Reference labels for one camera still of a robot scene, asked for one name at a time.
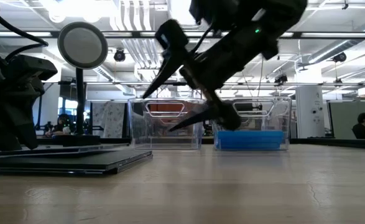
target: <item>black shirt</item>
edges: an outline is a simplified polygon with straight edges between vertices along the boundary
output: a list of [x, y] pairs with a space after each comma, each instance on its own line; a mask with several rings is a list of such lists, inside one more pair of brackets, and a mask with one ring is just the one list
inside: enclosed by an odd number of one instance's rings
[[365, 139], [365, 125], [355, 124], [352, 128], [357, 139]]
[[62, 124], [55, 125], [55, 127], [53, 127], [52, 131], [53, 132], [63, 131], [63, 125]]

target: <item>handle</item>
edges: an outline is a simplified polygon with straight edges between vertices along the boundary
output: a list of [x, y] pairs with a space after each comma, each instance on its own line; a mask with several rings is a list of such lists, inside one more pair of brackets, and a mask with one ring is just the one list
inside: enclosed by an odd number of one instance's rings
[[[180, 111], [150, 111], [149, 105], [182, 105]], [[145, 105], [145, 108], [149, 115], [153, 118], [178, 118], [181, 116], [182, 111], [185, 109], [185, 104], [177, 103], [177, 102], [157, 102], [157, 101], [148, 101]]]
[[[261, 111], [239, 111], [236, 108], [236, 105], [242, 105], [242, 104], [246, 104], [246, 103], [272, 103], [272, 106], [270, 107], [270, 109], [267, 110], [261, 110]], [[237, 101], [237, 102], [233, 102], [232, 104], [234, 110], [238, 113], [238, 115], [241, 118], [263, 118], [266, 116], [269, 116], [270, 112], [274, 109], [275, 103], [271, 100], [267, 100], [267, 101], [252, 101], [252, 100], [245, 100], [245, 101]]]

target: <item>wooden table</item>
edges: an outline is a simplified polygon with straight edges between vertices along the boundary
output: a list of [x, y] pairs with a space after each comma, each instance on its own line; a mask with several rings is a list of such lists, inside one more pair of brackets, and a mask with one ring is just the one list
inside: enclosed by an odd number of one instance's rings
[[0, 176], [5, 223], [365, 224], [365, 149], [204, 146], [105, 178]]

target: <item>white pillar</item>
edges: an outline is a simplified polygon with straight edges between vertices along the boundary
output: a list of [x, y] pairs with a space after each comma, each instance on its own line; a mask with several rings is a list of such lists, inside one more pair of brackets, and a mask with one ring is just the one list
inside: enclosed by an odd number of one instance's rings
[[[59, 82], [61, 78], [62, 65], [60, 65], [56, 61], [52, 61], [56, 66], [58, 73], [54, 75], [52, 78], [47, 80], [46, 82]], [[40, 125], [47, 124], [48, 121], [51, 121], [53, 125], [56, 125], [58, 121], [58, 101], [60, 96], [60, 85], [52, 85], [44, 83], [44, 95], [42, 95], [42, 105], [41, 105], [41, 117], [40, 117]], [[39, 103], [40, 98], [36, 99], [33, 105], [33, 121], [34, 124], [37, 124], [37, 120], [39, 117]]]
[[[297, 72], [299, 83], [321, 83], [321, 68]], [[325, 121], [321, 86], [299, 86], [296, 90], [298, 138], [324, 137]]]

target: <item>round mirror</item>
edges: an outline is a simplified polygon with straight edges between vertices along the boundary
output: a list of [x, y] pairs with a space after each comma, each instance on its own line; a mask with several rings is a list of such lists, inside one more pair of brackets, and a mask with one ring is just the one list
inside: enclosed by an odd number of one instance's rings
[[108, 56], [108, 43], [102, 32], [86, 22], [73, 22], [65, 26], [58, 37], [62, 57], [81, 69], [100, 66]]

